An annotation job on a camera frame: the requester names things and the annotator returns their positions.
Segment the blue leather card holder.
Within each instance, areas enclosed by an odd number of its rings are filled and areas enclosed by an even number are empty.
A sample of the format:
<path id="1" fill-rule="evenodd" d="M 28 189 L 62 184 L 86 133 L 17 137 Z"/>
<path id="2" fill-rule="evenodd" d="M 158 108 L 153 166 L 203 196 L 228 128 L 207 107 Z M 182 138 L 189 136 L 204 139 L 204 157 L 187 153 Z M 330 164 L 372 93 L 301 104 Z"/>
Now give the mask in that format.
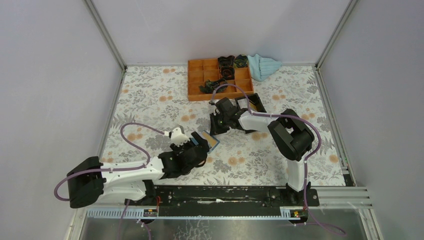
<path id="1" fill-rule="evenodd" d="M 218 147 L 220 141 L 208 131 L 203 130 L 201 132 L 192 132 L 189 143 L 195 148 L 197 153 L 210 154 Z"/>

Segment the orange compartment tray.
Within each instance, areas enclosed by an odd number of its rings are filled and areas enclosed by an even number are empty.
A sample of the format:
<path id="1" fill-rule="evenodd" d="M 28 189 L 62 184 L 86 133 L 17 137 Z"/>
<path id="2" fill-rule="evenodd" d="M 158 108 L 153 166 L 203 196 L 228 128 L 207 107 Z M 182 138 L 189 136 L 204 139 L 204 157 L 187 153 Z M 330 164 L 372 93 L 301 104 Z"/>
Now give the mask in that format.
<path id="1" fill-rule="evenodd" d="M 246 55 L 220 56 L 218 58 L 191 59 L 188 61 L 188 100 L 209 101 L 253 94 L 249 61 Z"/>

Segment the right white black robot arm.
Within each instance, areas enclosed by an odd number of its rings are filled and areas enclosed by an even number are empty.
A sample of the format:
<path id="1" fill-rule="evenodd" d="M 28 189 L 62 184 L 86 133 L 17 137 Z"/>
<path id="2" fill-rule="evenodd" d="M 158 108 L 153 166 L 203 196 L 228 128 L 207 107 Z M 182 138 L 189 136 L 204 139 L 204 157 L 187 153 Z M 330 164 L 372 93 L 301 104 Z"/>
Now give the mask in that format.
<path id="1" fill-rule="evenodd" d="M 315 136 L 296 112 L 286 109 L 282 116 L 272 116 L 266 112 L 238 108 L 227 97 L 217 102 L 211 100 L 209 104 L 215 106 L 215 112 L 210 114 L 212 136 L 224 134 L 230 129 L 272 136 L 276 147 L 287 159 L 287 185 L 291 188 L 286 193 L 287 201 L 293 206 L 301 205 L 307 199 L 304 188 L 308 184 L 303 155 L 311 150 Z"/>

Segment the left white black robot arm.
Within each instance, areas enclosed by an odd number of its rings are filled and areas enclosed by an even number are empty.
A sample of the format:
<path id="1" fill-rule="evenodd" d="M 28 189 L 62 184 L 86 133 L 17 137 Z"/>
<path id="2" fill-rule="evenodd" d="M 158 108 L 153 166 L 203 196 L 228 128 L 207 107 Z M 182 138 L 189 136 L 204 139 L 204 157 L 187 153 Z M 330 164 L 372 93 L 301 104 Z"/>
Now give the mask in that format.
<path id="1" fill-rule="evenodd" d="M 79 209 L 94 203 L 139 201 L 148 206 L 155 200 L 154 181 L 175 179 L 202 167 L 211 150 L 204 134 L 192 132 L 184 144 L 150 158 L 147 163 L 102 163 L 92 156 L 66 175 L 69 206 Z"/>

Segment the white card in box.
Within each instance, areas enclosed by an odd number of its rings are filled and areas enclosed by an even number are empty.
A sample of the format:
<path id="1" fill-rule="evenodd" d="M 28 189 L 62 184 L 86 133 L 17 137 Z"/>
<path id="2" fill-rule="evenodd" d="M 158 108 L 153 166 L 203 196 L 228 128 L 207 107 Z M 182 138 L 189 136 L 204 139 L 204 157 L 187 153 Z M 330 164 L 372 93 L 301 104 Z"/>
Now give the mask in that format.
<path id="1" fill-rule="evenodd" d="M 250 109 L 250 101 L 246 98 L 241 98 L 236 100 L 240 109 Z"/>

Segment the black tangled band pile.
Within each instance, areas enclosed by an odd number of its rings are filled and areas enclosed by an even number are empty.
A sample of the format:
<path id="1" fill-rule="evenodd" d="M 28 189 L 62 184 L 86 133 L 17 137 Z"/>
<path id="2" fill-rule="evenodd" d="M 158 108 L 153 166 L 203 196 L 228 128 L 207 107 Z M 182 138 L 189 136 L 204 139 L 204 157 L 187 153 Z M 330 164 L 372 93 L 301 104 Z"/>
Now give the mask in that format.
<path id="1" fill-rule="evenodd" d="M 215 81 L 206 80 L 203 85 L 200 85 L 198 88 L 203 94 L 212 94 L 219 86 L 227 84 L 228 82 L 221 78 Z"/>

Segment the black rolled band centre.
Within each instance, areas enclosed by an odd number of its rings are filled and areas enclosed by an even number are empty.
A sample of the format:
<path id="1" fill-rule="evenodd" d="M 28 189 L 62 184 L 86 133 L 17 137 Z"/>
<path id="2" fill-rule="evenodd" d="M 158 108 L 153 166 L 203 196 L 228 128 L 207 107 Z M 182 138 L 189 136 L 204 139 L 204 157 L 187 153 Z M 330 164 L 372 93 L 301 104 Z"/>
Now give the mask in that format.
<path id="1" fill-rule="evenodd" d="M 234 80 L 235 69 L 232 66 L 222 66 L 220 68 L 220 75 L 225 80 Z"/>

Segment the black rolled band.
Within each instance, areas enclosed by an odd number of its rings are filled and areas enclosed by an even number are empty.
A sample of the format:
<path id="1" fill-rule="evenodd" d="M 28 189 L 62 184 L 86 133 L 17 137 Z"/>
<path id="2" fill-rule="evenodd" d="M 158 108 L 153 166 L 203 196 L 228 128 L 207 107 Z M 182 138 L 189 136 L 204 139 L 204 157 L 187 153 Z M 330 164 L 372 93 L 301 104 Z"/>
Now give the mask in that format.
<path id="1" fill-rule="evenodd" d="M 234 66 L 234 60 L 235 60 L 235 56 L 234 55 L 230 55 L 230 56 L 220 56 L 217 58 L 217 62 L 218 62 L 218 68 L 221 69 L 223 67 L 233 67 Z"/>
<path id="2" fill-rule="evenodd" d="M 249 67 L 249 58 L 246 55 L 240 54 L 234 58 L 233 67 L 236 69 L 239 68 L 248 68 Z"/>
<path id="3" fill-rule="evenodd" d="M 222 66 L 220 68 L 220 75 L 225 80 L 234 80 L 235 69 L 232 66 Z"/>

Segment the black rolled band left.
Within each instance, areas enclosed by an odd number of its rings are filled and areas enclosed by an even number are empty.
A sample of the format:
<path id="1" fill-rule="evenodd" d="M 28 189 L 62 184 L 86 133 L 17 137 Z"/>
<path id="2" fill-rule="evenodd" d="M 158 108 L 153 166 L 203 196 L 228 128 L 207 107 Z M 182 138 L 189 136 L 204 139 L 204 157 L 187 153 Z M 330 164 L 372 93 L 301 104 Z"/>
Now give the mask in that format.
<path id="1" fill-rule="evenodd" d="M 233 67 L 234 66 L 234 60 L 235 60 L 235 56 L 234 55 L 230 55 L 230 56 L 220 56 L 217 58 L 217 62 L 218 62 L 218 68 L 221 69 L 223 67 Z"/>

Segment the black rolled band top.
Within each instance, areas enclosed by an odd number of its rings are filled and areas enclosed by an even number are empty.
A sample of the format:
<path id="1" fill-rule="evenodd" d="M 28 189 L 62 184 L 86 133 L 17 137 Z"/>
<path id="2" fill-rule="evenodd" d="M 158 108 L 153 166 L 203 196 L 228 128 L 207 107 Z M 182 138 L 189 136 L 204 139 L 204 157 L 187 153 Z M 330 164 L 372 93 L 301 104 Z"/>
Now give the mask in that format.
<path id="1" fill-rule="evenodd" d="M 234 58 L 233 67 L 236 69 L 239 68 L 248 68 L 249 67 L 249 58 L 246 55 L 240 54 Z"/>

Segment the light blue folded cloth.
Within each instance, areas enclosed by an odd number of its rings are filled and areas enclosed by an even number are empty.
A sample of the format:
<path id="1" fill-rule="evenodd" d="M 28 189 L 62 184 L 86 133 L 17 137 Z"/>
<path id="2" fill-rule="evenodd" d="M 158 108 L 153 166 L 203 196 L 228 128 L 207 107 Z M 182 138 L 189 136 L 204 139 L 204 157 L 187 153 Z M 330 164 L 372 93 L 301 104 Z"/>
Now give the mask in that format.
<path id="1" fill-rule="evenodd" d="M 281 61 L 262 57 L 259 54 L 255 54 L 254 56 L 248 55 L 247 60 L 251 77 L 258 82 L 266 80 L 283 65 Z"/>

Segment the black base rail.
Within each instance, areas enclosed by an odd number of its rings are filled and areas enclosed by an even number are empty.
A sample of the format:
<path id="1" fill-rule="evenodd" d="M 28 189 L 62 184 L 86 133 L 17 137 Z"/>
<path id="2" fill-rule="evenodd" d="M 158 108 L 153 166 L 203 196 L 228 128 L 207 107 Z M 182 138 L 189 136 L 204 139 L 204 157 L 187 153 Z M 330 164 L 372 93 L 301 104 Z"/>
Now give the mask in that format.
<path id="1" fill-rule="evenodd" d="M 152 206 L 161 217 L 276 217 L 280 209 L 320 205 L 316 189 L 296 192 L 285 186 L 157 185 L 130 206 Z"/>

